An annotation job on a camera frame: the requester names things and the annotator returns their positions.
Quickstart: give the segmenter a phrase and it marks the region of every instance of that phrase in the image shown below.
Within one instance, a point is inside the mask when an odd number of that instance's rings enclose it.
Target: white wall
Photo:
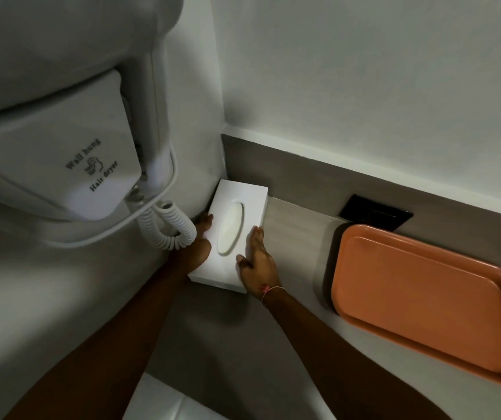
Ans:
[[[169,196],[192,216],[225,175],[210,0],[185,0],[167,48],[171,136],[180,164]],[[0,233],[0,418],[128,300],[161,255],[135,227],[72,251],[37,247]]]
[[[227,133],[501,212],[501,0],[212,8]]]

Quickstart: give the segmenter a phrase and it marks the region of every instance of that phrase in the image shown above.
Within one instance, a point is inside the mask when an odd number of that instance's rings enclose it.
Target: orange tray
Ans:
[[[501,268],[353,225],[331,296],[349,323],[501,383]]]

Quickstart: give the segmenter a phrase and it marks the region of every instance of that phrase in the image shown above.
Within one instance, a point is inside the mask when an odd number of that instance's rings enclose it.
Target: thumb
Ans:
[[[240,268],[241,271],[243,271],[243,270],[245,270],[247,268],[252,268],[251,263],[244,256],[237,255],[236,260],[237,260],[237,265],[239,266],[239,268]]]

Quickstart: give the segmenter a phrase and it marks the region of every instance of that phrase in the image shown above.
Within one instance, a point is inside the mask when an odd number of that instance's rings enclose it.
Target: hand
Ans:
[[[170,252],[167,263],[171,268],[178,270],[183,275],[187,275],[208,259],[212,245],[209,240],[204,238],[204,232],[210,229],[212,220],[213,215],[208,213],[202,214],[198,218],[195,223],[196,240],[187,247]]]
[[[258,299],[262,299],[268,287],[281,286],[275,262],[264,247],[264,230],[253,227],[249,239],[250,256],[237,255],[237,265],[245,288]]]

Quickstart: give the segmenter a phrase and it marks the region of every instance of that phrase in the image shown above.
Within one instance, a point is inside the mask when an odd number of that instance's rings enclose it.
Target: printed logo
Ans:
[[[87,167],[85,169],[85,172],[88,173],[89,175],[93,175],[95,172],[101,172],[102,171],[102,162],[99,161],[99,158],[96,157],[91,157],[87,159]]]

